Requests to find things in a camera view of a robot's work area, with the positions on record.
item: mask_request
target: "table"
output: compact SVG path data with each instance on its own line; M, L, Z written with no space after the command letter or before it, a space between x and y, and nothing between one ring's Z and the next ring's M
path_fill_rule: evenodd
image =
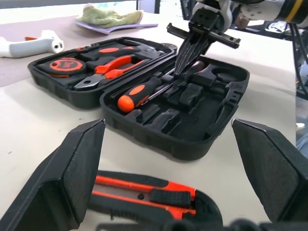
M109 36L75 26L74 17L0 25L0 31L6 32L8 40L20 40L25 33L38 36L42 29L51 29L64 40L67 49L120 36L180 46L182 40L168 34L166 25L172 22L186 29L187 22L172 17L166 20L159 15L149 17L155 18L159 27L122 30ZM295 143L295 74L291 43L232 30L228 34L242 39L239 49L215 43L206 56L244 67L250 72L247 91L234 118L264 123ZM47 55L0 60L0 185L3 185L0 217L38 164L71 129L102 116L100 109L74 108L35 85L26 65ZM99 169L150 175L195 187L217 203L225 224L236 218L268 221L245 175L230 125L204 158L192 162L174 160L107 127ZM107 216L89 211L79 230L94 230L97 222L105 220L108 220Z

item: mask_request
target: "tool case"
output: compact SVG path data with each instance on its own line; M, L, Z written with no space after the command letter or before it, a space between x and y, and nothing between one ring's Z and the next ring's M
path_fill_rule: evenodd
M136 49L130 56L137 60L123 64L122 69L128 67L128 70L121 75L109 79L110 71L104 74L107 79L101 80L101 75L95 74L98 68L91 67L101 59L98 52L108 51L112 56L114 51L128 46ZM106 60L105 56L102 59L103 63L112 60ZM175 60L174 48L140 38L122 37L51 55L30 63L28 68L36 84L75 107L100 106L108 125L128 133L135 140L177 159L196 160L208 152L234 115L247 88L249 73L243 68L200 56L199 60L205 64L202 71L189 78L175 78L167 91L130 112L119 109L118 100L123 94L153 77L160 79L174 68ZM45 68L52 65L61 68L69 61L79 67L77 74L70 68L71 75L61 77ZM99 84L87 85L92 81L85 78L93 75L99 78Z

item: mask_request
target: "orange screwdriver handle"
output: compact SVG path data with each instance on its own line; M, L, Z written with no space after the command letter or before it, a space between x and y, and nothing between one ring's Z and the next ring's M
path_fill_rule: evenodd
M133 87L119 98L117 101L118 108L122 112L131 112L140 106L161 84L160 79L152 77L149 81Z

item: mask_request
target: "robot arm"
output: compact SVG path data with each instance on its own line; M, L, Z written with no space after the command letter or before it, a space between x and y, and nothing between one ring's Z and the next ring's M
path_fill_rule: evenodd
M196 0L189 32L169 24L167 31L185 39L179 49L174 75L180 76L210 45L221 42L238 48L240 39L225 35L240 16L247 20L279 20L308 28L308 0Z
M204 8L217 12L224 19L225 32L232 23L234 9L240 7L239 16L248 20L279 20L297 24L300 28L308 27L308 0L197 0L192 11L194 14L198 9Z

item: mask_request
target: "metal frame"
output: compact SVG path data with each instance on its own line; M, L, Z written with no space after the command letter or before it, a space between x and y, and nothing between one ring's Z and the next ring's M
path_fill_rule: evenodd
M125 0L91 0L91 3L115 2ZM89 0L0 0L0 9L86 4Z
M193 7L196 4L195 0L180 0L182 16L184 20L190 20L193 13Z
M137 10L143 10L147 13L159 13L160 0L137 1Z

